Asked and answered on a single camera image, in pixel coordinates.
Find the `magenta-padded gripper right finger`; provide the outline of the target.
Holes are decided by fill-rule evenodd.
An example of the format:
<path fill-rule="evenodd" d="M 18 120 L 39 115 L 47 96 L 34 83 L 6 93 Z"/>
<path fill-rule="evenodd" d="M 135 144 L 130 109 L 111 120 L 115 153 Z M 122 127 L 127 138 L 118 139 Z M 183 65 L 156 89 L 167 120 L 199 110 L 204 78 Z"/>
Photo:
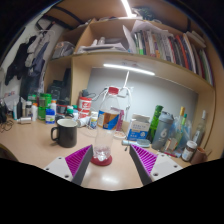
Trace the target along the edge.
<path fill-rule="evenodd" d="M 154 154 L 137 145 L 130 145 L 129 154 L 143 185 L 150 184 L 182 169 L 166 154 Z"/>

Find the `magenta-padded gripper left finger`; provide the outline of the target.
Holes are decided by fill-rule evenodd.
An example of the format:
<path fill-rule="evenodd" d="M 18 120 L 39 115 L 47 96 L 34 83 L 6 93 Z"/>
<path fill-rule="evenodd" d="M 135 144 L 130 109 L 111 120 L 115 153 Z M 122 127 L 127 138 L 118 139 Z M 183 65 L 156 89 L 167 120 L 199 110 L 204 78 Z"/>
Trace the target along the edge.
<path fill-rule="evenodd" d="M 89 145 L 67 157 L 57 157 L 44 170 L 76 185 L 81 185 L 92 156 L 93 146 Z"/>

